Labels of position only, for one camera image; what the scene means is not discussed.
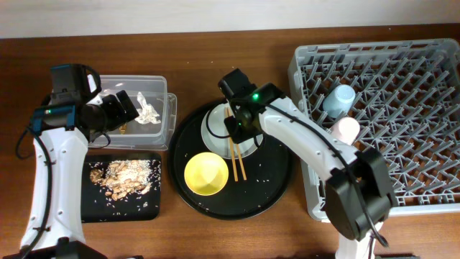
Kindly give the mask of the gold snack wrapper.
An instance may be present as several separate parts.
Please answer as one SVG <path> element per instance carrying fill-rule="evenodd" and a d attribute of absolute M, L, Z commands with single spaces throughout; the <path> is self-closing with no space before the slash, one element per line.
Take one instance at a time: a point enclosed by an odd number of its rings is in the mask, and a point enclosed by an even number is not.
<path fill-rule="evenodd" d="M 124 135 L 126 133 L 126 130 L 127 130 L 127 124 L 123 124 L 119 128 L 119 132 L 120 132 L 121 135 Z"/>

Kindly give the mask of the wooden chopstick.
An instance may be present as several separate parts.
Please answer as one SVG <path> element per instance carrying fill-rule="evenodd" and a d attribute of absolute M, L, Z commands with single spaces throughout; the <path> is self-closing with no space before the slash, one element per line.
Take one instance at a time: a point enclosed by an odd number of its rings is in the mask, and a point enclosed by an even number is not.
<path fill-rule="evenodd" d="M 230 108 L 225 108 L 225 115 L 226 115 L 226 118 L 227 117 L 230 117 Z M 236 160 L 235 160 L 235 155 L 234 155 L 234 144 L 233 144 L 233 141 L 232 139 L 229 137 L 228 138 L 228 141 L 229 141 L 229 151 L 230 151 L 230 154 L 231 154 L 231 164 L 232 164 L 232 168 L 233 168 L 233 175 L 234 175 L 234 181 L 237 182 L 238 181 L 238 173 L 237 173 L 237 169 L 236 169 Z"/>
<path fill-rule="evenodd" d="M 236 144 L 236 151 L 237 151 L 237 156 L 238 156 L 238 160 L 239 160 L 239 164 L 240 164 L 240 168 L 241 168 L 241 174 L 243 176 L 244 181 L 246 181 L 247 180 L 247 175 L 246 175 L 244 163 L 243 163 L 243 160 L 242 160 L 242 154 L 241 154 L 239 144 Z"/>

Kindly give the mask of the white napkin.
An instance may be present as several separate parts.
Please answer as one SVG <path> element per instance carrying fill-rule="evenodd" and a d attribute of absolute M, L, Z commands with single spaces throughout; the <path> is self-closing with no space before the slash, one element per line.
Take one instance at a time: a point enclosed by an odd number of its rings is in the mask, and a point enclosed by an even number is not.
<path fill-rule="evenodd" d="M 139 116 L 135 118 L 136 122 L 140 124 L 161 123 L 160 115 L 157 113 L 153 105 L 147 103 L 146 98 L 141 92 L 137 94 L 137 101 L 141 108 L 137 109 Z"/>

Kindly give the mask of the white plate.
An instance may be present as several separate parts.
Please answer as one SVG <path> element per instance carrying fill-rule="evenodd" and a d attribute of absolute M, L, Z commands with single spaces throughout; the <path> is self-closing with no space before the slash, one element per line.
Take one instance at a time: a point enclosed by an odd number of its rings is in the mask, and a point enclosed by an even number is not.
<path fill-rule="evenodd" d="M 219 104 L 217 105 L 211 112 L 207 111 L 202 122 L 201 122 L 201 136 L 204 142 L 204 145 L 212 152 L 217 155 L 220 155 L 224 159 L 231 158 L 230 152 L 230 145 L 229 139 L 221 139 L 214 137 L 208 129 L 212 131 L 215 135 L 218 136 L 225 136 L 229 133 L 226 130 L 224 125 L 225 118 L 228 117 L 226 114 L 226 110 L 229 108 L 229 104 Z M 257 135 L 257 141 L 255 142 L 253 139 L 246 140 L 244 142 L 239 143 L 239 149 L 241 156 L 243 158 L 251 155 L 255 152 L 259 146 L 262 145 L 264 140 L 263 135 Z"/>

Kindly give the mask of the food scraps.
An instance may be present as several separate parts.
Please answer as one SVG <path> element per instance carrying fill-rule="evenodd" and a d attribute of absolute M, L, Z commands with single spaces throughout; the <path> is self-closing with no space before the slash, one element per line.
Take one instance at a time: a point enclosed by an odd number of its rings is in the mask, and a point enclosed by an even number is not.
<path fill-rule="evenodd" d="M 128 195 L 148 193 L 152 175 L 148 160 L 115 160 L 105 168 L 92 166 L 89 178 L 104 190 L 108 201 L 118 201 Z"/>

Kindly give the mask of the yellow bowl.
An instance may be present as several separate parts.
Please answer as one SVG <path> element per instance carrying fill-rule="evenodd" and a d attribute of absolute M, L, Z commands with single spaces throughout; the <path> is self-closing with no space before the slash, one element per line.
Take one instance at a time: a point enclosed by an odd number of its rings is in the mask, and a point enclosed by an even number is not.
<path fill-rule="evenodd" d="M 229 179 L 226 161 L 215 153 L 194 155 L 186 164 L 184 180 L 186 186 L 200 196 L 212 196 L 220 192 Z"/>

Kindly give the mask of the blue cup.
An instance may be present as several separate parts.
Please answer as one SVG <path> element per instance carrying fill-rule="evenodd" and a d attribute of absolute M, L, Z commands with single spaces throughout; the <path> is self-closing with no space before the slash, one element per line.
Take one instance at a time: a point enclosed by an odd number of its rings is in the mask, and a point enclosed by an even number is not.
<path fill-rule="evenodd" d="M 354 89 L 346 84 L 341 84 L 324 99 L 323 110 L 332 118 L 337 118 L 342 112 L 347 113 L 355 100 Z"/>

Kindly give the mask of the pink cup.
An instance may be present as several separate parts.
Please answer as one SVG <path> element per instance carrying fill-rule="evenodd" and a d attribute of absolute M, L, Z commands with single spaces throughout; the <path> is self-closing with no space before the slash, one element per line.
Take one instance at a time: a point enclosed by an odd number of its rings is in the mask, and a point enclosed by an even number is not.
<path fill-rule="evenodd" d="M 343 117 L 331 128 L 331 135 L 347 145 L 353 145 L 360 131 L 358 121 L 351 117 Z"/>

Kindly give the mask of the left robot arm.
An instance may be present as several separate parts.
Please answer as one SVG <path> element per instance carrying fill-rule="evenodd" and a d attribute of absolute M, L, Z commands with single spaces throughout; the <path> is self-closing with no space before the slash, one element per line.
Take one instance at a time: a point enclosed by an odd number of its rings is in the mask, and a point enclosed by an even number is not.
<path fill-rule="evenodd" d="M 15 258 L 102 258 L 83 234 L 83 164 L 89 143 L 139 113 L 124 90 L 98 100 L 101 77 L 88 65 L 57 65 L 51 76 L 52 92 L 25 128 L 36 167 L 29 221 Z"/>

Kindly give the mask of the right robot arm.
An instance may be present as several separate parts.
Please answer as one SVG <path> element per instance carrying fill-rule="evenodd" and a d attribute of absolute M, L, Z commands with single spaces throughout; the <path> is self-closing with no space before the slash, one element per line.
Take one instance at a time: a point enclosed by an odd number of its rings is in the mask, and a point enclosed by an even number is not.
<path fill-rule="evenodd" d="M 336 258 L 374 258 L 379 233 L 397 200 L 380 151 L 357 150 L 298 110 L 276 85 L 258 87 L 239 69 L 218 83 L 233 113 L 224 124 L 235 143 L 269 135 L 291 149 L 325 186 L 326 215 L 339 232 Z"/>

